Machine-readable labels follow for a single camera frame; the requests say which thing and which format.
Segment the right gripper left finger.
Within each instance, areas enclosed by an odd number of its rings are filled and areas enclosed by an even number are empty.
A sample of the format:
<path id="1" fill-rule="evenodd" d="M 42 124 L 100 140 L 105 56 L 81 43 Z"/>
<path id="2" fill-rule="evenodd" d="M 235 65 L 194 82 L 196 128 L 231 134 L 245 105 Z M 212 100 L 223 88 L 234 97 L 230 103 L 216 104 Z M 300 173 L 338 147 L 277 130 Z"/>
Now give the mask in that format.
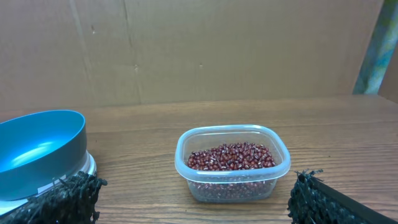
<path id="1" fill-rule="evenodd" d="M 95 224 L 99 192 L 108 183 L 97 175 L 79 171 L 54 189 L 30 197 L 25 205 L 1 217 L 1 224 Z"/>

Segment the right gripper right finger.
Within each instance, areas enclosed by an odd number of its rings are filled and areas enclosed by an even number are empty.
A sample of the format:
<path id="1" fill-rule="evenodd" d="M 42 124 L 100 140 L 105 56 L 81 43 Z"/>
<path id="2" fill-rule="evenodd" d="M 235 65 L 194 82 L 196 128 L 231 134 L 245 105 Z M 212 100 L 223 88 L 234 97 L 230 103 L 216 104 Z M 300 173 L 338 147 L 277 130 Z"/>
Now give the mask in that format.
<path id="1" fill-rule="evenodd" d="M 320 170 L 296 172 L 287 210 L 294 224 L 397 224 L 397 221 L 370 209 L 324 184 Z"/>

